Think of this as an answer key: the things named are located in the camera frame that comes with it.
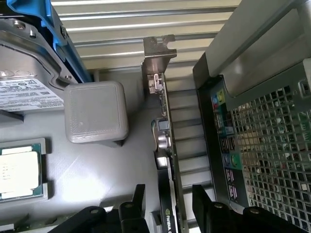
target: perforated metal grille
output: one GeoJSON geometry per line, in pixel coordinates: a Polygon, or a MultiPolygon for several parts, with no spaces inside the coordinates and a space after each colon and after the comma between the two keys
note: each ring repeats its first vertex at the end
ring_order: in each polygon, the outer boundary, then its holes
{"type": "Polygon", "coordinates": [[[287,86],[231,113],[249,204],[311,231],[311,111],[287,86]]]}

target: screw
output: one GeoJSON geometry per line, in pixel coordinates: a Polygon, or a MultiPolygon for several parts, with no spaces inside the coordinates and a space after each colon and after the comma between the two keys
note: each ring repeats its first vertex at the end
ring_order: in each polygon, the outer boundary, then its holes
{"type": "Polygon", "coordinates": [[[219,208],[219,209],[221,209],[221,208],[223,207],[223,205],[220,204],[220,203],[215,203],[214,206],[215,206],[216,208],[219,208]]]}
{"type": "Polygon", "coordinates": [[[67,36],[68,36],[68,34],[67,34],[66,28],[65,28],[63,25],[60,26],[60,32],[61,32],[61,34],[63,35],[63,37],[66,39],[67,36]]]}
{"type": "Polygon", "coordinates": [[[20,30],[25,30],[25,28],[26,28],[26,25],[23,22],[20,22],[18,20],[14,20],[13,26],[17,29],[20,29],[20,30]]]}
{"type": "Polygon", "coordinates": [[[91,210],[91,214],[97,214],[99,210],[91,210]]]}
{"type": "Polygon", "coordinates": [[[29,36],[33,39],[37,37],[36,33],[34,33],[33,30],[30,30],[29,36]]]}
{"type": "Polygon", "coordinates": [[[252,208],[252,209],[250,209],[249,210],[251,213],[253,213],[253,214],[259,214],[259,210],[258,209],[254,209],[254,208],[252,208]]]}

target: gray metal panel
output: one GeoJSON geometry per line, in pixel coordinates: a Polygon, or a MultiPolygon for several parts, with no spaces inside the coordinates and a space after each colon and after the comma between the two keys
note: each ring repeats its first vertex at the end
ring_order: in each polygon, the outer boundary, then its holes
{"type": "Polygon", "coordinates": [[[209,168],[208,157],[205,155],[179,161],[179,170],[181,173],[187,171],[201,170],[203,168],[209,168]]]}
{"type": "Polygon", "coordinates": [[[294,7],[295,2],[296,0],[242,1],[207,49],[210,75],[214,77],[221,73],[285,16],[294,7]]]}
{"type": "Polygon", "coordinates": [[[201,115],[200,115],[199,108],[172,110],[173,122],[200,119],[200,118],[201,118],[201,115]]]}
{"type": "Polygon", "coordinates": [[[53,0],[88,69],[140,65],[142,38],[176,34],[176,61],[196,60],[241,0],[53,0]]]}
{"type": "Polygon", "coordinates": [[[305,59],[303,61],[303,67],[305,69],[306,78],[309,84],[309,89],[311,89],[311,59],[305,59]]]}
{"type": "Polygon", "coordinates": [[[235,97],[310,56],[293,9],[222,71],[227,91],[235,97]]]}
{"type": "Polygon", "coordinates": [[[202,125],[191,125],[183,128],[174,129],[175,140],[185,140],[204,136],[202,125]]]}
{"type": "Polygon", "coordinates": [[[304,33],[308,38],[308,45],[311,48],[311,2],[309,0],[303,1],[303,4],[297,7],[297,11],[304,29],[304,33]]]}
{"type": "Polygon", "coordinates": [[[195,64],[196,61],[192,65],[182,65],[178,67],[168,66],[165,71],[165,78],[169,80],[192,79],[192,68],[195,64]]]}
{"type": "Polygon", "coordinates": [[[204,138],[176,142],[178,159],[189,159],[206,155],[204,138]]]}
{"type": "Polygon", "coordinates": [[[167,82],[167,89],[169,91],[179,91],[179,90],[194,90],[194,80],[193,79],[180,79],[167,82]]]}
{"type": "Polygon", "coordinates": [[[157,114],[159,109],[147,109],[133,115],[131,133],[123,147],[117,149],[70,143],[65,135],[63,112],[28,114],[24,124],[0,129],[0,141],[48,138],[52,152],[46,156],[47,177],[54,183],[50,200],[2,210],[0,218],[29,213],[32,219],[43,219],[74,213],[132,195],[138,183],[148,186],[146,212],[157,210],[157,174],[151,149],[154,139],[150,133],[150,122],[157,114]]]}
{"type": "Polygon", "coordinates": [[[198,106],[198,97],[195,90],[172,92],[170,93],[169,99],[172,110],[198,106]]]}
{"type": "Polygon", "coordinates": [[[211,181],[211,173],[207,168],[196,172],[186,172],[181,174],[181,183],[183,187],[192,186],[193,184],[201,184],[206,181],[211,181]]]}
{"type": "Polygon", "coordinates": [[[251,101],[261,95],[266,95],[275,91],[281,83],[282,85],[289,86],[291,90],[294,91],[295,95],[293,95],[293,100],[296,108],[299,111],[307,111],[310,106],[311,96],[305,95],[301,87],[302,82],[307,82],[304,68],[303,63],[299,63],[235,98],[230,97],[227,92],[225,92],[225,100],[228,110],[237,108],[246,101],[251,101]]]}

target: metal pci bracket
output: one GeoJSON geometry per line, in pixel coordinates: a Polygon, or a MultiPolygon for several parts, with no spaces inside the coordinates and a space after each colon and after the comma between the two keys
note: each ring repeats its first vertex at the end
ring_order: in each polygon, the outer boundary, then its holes
{"type": "Polygon", "coordinates": [[[147,75],[150,94],[163,90],[164,72],[170,60],[177,56],[177,50],[167,48],[167,44],[173,41],[175,35],[147,37],[143,40],[145,60],[142,70],[147,75]]]}
{"type": "Polygon", "coordinates": [[[154,151],[158,170],[162,231],[183,233],[187,232],[188,224],[164,75],[170,60],[177,56],[177,50],[167,48],[167,44],[173,41],[174,35],[145,38],[142,72],[147,76],[150,94],[158,94],[162,110],[162,118],[155,120],[157,128],[155,138],[158,146],[154,151]]]}

